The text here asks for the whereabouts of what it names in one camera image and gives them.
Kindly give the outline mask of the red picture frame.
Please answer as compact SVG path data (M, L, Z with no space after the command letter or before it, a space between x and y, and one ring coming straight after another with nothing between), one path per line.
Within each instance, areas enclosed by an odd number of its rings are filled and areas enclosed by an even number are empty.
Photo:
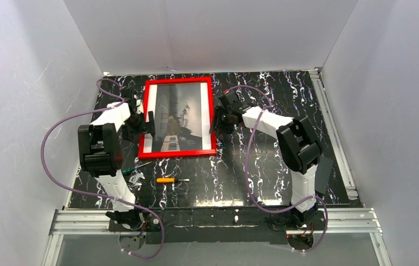
M138 158L213 156L216 136L212 80L208 76L148 80L144 90L146 121L155 134L140 137Z

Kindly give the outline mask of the orange handled screwdriver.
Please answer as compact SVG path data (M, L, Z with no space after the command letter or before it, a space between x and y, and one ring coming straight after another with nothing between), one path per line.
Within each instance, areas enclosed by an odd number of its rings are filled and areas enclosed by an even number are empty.
M157 178L157 183L176 183L176 182L189 182L189 179L178 179L178 178Z

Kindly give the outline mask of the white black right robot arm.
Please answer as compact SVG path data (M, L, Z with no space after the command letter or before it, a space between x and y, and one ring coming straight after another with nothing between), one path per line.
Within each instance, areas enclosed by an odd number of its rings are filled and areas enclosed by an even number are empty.
M315 191L315 175L322 148L309 119L280 116L267 108L244 103L235 88L226 90L219 102L214 109L210 132L231 134L235 126L243 126L253 133L259 131L271 136L278 142L283 162L290 170L292 196L289 207L277 211L266 209L250 193L253 203L270 214L289 212L301 222L313 217L320 200Z

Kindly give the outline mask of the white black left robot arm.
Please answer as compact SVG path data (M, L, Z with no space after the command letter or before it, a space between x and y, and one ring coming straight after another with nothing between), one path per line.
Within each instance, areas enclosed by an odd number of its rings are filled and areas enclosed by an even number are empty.
M133 142L141 135L155 136L156 128L153 112L145 113L141 100L133 94L124 100L123 104L107 105L108 110L96 120L79 126L79 161L81 169L95 178L108 196L119 199L106 216L126 229L137 230L144 218L142 211L133 206L136 197L129 185L138 185L142 175L122 171L124 155L120 140Z

